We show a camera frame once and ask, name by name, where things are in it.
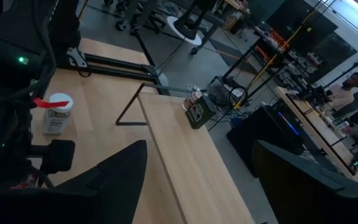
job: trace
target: concrete floor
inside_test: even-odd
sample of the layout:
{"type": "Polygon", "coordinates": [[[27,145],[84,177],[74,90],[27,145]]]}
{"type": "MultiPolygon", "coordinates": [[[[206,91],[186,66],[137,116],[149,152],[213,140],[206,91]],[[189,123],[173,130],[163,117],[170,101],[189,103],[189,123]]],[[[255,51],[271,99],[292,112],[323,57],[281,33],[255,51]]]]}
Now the concrete floor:
{"type": "MultiPolygon", "coordinates": [[[[138,41],[129,34],[128,30],[119,32],[114,28],[117,21],[116,18],[95,10],[95,8],[98,8],[114,13],[114,6],[108,8],[103,5],[102,0],[90,0],[88,4],[91,7],[85,8],[84,16],[81,20],[80,31],[83,37],[142,51],[138,41]]],[[[173,34],[168,26],[166,26],[164,31],[173,34]]],[[[180,44],[180,40],[163,34],[156,35],[155,32],[147,29],[141,29],[139,34],[156,66],[164,62],[167,56],[180,44]]],[[[235,35],[218,29],[212,39],[245,52],[257,40],[256,36],[251,32],[247,34],[247,37],[248,41],[245,42],[244,39],[239,39],[235,35]]],[[[163,72],[166,74],[170,86],[186,88],[188,84],[194,84],[201,88],[206,88],[216,75],[223,75],[228,70],[229,67],[221,56],[215,52],[211,43],[208,42],[196,55],[190,54],[192,48],[193,46],[190,44],[183,43],[174,56],[163,66],[163,72]]],[[[260,64],[254,58],[249,58],[249,62],[257,70],[260,69],[260,64]]],[[[231,75],[236,76],[237,72],[233,72],[231,75]]],[[[246,86],[252,78],[253,76],[240,74],[236,81],[246,86]]],[[[261,82],[262,80],[259,80],[250,91],[255,89],[261,82]]],[[[266,103],[271,102],[275,98],[272,90],[276,86],[277,84],[273,81],[269,82],[268,86],[263,87],[252,97],[252,104],[246,110],[253,111],[261,101],[266,103]]],[[[237,152],[226,139],[226,133],[229,130],[230,125],[228,123],[219,123],[210,131],[210,135],[232,175],[242,198],[247,204],[255,223],[277,223],[259,180],[252,177],[247,167],[237,155],[237,152]]]]}

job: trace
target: person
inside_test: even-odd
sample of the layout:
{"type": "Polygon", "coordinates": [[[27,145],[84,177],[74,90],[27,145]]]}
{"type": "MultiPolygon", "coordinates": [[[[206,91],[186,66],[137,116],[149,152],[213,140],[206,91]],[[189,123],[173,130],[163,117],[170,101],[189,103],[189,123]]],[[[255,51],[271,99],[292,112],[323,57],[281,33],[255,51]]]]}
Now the person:
{"type": "Polygon", "coordinates": [[[335,111],[354,101],[352,88],[358,87],[358,72],[353,73],[347,80],[340,85],[333,85],[329,90],[333,93],[330,97],[333,99],[330,104],[335,111]]]}

